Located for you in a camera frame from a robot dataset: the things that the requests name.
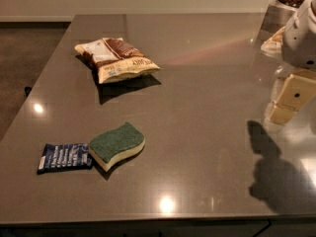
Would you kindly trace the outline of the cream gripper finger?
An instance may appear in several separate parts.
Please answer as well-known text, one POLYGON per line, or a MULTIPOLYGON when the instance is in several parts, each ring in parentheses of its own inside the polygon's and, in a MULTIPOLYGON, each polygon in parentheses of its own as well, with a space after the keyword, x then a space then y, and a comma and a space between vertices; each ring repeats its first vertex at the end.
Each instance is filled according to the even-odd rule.
POLYGON ((275 81, 266 119, 275 124, 288 123, 316 96, 316 72, 297 70, 275 81))

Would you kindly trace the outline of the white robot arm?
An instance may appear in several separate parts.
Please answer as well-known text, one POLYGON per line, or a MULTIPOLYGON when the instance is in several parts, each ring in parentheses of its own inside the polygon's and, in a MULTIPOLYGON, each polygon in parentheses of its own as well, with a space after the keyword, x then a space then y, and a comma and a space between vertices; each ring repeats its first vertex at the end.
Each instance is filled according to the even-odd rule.
POLYGON ((275 80, 265 113, 269 122, 283 125, 316 95, 316 0, 305 0, 261 51, 292 68, 275 80))

